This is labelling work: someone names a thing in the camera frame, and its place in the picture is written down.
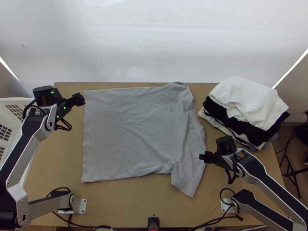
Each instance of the wire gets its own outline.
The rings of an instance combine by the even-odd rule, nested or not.
[[[229,208],[225,211],[225,213],[223,214],[222,217],[220,218],[215,218],[213,220],[210,220],[204,224],[201,224],[199,226],[196,226],[194,228],[191,229],[191,231],[195,231],[196,229],[199,229],[203,226],[207,226],[207,225],[214,225],[214,224],[217,224],[218,222],[220,222],[221,220],[223,219],[227,219],[227,218],[238,218],[240,221],[243,221],[244,219],[242,217],[240,217],[239,215],[235,215],[235,216],[228,216],[228,217],[225,217],[225,215],[227,214],[227,212],[233,207],[233,205],[229,206]]]
[[[64,125],[66,125],[66,127],[59,125],[59,124],[56,124],[56,129],[70,131],[73,128],[73,126],[69,122],[67,122],[64,118],[61,119],[61,122]]]
[[[22,111],[22,119],[26,118],[26,112],[27,110],[36,102],[37,98],[35,97],[34,100],[32,100]]]
[[[210,220],[210,221],[208,221],[208,222],[206,222],[206,223],[204,223],[204,224],[201,224],[201,225],[199,225],[199,226],[196,226],[196,227],[192,228],[191,231],[194,231],[194,230],[196,230],[196,229],[199,229],[199,228],[201,228],[201,227],[203,227],[203,226],[217,224],[217,223],[220,222],[222,219],[227,219],[227,218],[238,218],[240,221],[243,221],[243,220],[244,220],[242,217],[240,217],[240,216],[237,215],[237,214],[236,214],[235,216],[228,216],[228,217],[225,217],[225,215],[227,214],[227,212],[234,206],[233,203],[230,204],[230,203],[226,203],[226,202],[223,201],[223,199],[222,199],[222,197],[221,197],[221,194],[222,194],[223,191],[225,191],[225,190],[229,190],[229,191],[233,192],[233,195],[235,194],[235,192],[234,192],[232,189],[229,189],[229,188],[223,188],[223,189],[220,191],[220,193],[219,193],[220,200],[221,200],[224,204],[230,205],[230,206],[228,207],[228,209],[224,212],[223,216],[220,217],[220,218],[215,218],[215,219],[213,219],[213,220]]]
[[[308,123],[308,111],[306,111],[305,114],[306,114],[306,116],[307,116],[307,119],[306,119],[306,122],[304,123],[304,126],[307,125],[307,123]],[[280,164],[279,164],[279,167],[282,166],[282,162],[283,162],[283,160],[284,160],[284,158],[285,158],[285,155],[286,155],[286,152],[287,152],[287,150],[288,150],[289,144],[291,143],[291,141],[292,141],[296,136],[297,136],[297,135],[295,134],[295,131],[294,131],[294,132],[291,134],[291,136],[289,137],[289,139],[288,139],[288,141],[287,141],[287,143],[286,143],[286,147],[285,147],[284,149],[278,151],[278,152],[275,152],[275,154],[277,155],[278,153],[284,151],[284,153],[283,153],[283,155],[282,155],[281,162],[280,162]]]
[[[50,193],[48,193],[46,197],[48,197],[52,192],[57,191],[57,190],[59,190],[59,189],[66,189],[68,192],[71,193],[71,190],[70,190],[69,188],[67,188],[67,187],[59,187],[59,188],[56,188],[56,189],[52,190]],[[58,215],[57,213],[55,213],[54,211],[53,211],[52,213],[55,214],[55,215],[56,215],[58,218],[60,218],[61,220],[67,222],[69,231],[72,230],[70,225],[75,225],[75,226],[78,226],[78,227],[81,227],[81,228],[92,228],[92,229],[94,229],[94,230],[97,230],[97,229],[99,229],[99,228],[112,229],[112,228],[111,228],[110,226],[108,226],[108,225],[88,226],[88,225],[76,224],[76,223],[73,223],[73,222],[71,221],[71,220],[72,220],[73,214],[69,214],[69,219],[66,220],[66,219],[64,219],[63,217],[59,216],[59,215]]]
[[[220,193],[219,193],[220,200],[221,200],[224,204],[226,204],[226,205],[233,205],[233,203],[226,203],[226,202],[224,202],[224,200],[222,199],[221,194],[222,194],[222,192],[225,191],[225,190],[229,190],[229,191],[233,192],[233,195],[235,194],[235,192],[234,192],[232,189],[223,188],[222,190],[220,190]]]
[[[280,150],[280,151],[278,151],[278,152],[275,152],[275,154],[278,154],[278,153],[280,153],[280,152],[283,152],[284,150],[286,150],[286,149],[288,148],[289,143],[290,143],[291,140],[296,136],[296,134],[294,135],[294,133],[295,133],[295,132],[293,132],[292,135],[289,137],[288,141],[286,142],[285,148],[282,149],[282,150]]]

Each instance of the wooden table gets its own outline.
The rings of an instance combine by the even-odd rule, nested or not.
[[[63,97],[69,98],[77,92],[83,93],[83,90],[164,85],[164,83],[55,83],[54,87],[59,89]],[[206,96],[216,84],[188,85],[199,111]],[[198,118],[206,131],[206,148],[214,152],[215,140],[224,134],[204,119]],[[247,184],[241,179],[236,179],[233,185],[228,185],[224,169],[214,164],[205,167],[194,198],[186,196],[172,186],[169,174],[150,174],[83,184],[81,177],[84,107],[74,107],[65,119],[73,125],[73,129],[70,132],[54,131],[51,137],[39,145],[25,190],[29,200],[42,198],[49,191],[61,186],[69,187],[79,198],[86,198],[88,200],[86,213],[74,215],[72,221],[75,223],[93,226],[105,224],[117,228],[146,227],[147,218],[157,216],[160,218],[161,227],[194,227],[222,216],[219,192],[224,187],[229,187],[235,192],[248,189],[258,200],[281,213],[281,210],[256,186]],[[256,157],[266,166],[268,174],[284,186],[272,144],[258,151]],[[242,216],[244,221],[224,219],[219,226],[261,224],[250,215]],[[33,220],[31,224],[67,225],[52,213]]]

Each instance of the floor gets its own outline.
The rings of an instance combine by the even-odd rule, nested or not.
[[[284,125],[281,127],[280,131],[278,132],[279,139],[273,142],[273,146],[275,149],[275,152],[282,150],[289,137],[294,131],[295,126],[290,126],[290,125]],[[278,162],[281,161],[282,159],[282,153],[277,154],[277,160]],[[295,137],[292,142],[288,146],[287,150],[287,155],[289,157],[289,160],[294,168],[294,170],[299,170],[302,168],[306,168],[308,166],[304,165],[304,160],[308,155],[308,146],[303,144],[297,137]],[[286,173],[287,172],[287,161],[284,160],[283,164],[281,166],[281,172]],[[308,172],[301,173],[297,176],[297,181],[298,185],[300,188],[300,193],[302,198],[299,199],[303,204],[305,204],[308,207]],[[286,189],[293,194],[296,198],[297,196],[297,191],[295,186],[292,184],[292,182],[284,177],[284,182],[286,185]],[[243,227],[229,227],[227,230],[228,231],[235,231],[235,230],[242,230]],[[66,227],[40,227],[40,226],[30,226],[29,228],[26,229],[26,231],[68,231],[68,228]],[[91,231],[92,229],[84,229],[84,228],[73,228],[73,231]],[[163,229],[164,231],[185,231],[186,229],[182,228],[168,228],[168,229]],[[270,231],[269,228],[263,228],[263,229],[258,229],[259,231]],[[146,228],[142,229],[125,229],[122,231],[147,231]]]

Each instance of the gray t-shirt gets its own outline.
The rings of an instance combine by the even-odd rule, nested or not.
[[[84,91],[82,182],[171,173],[193,197],[205,164],[205,131],[183,83]]]

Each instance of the white wall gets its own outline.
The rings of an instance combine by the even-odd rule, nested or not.
[[[286,122],[304,123],[308,110],[308,55],[275,87],[278,95],[289,106],[291,114]]]
[[[55,81],[272,87],[308,47],[307,0],[0,0],[0,56]]]
[[[31,97],[20,82],[0,63],[0,98]]]

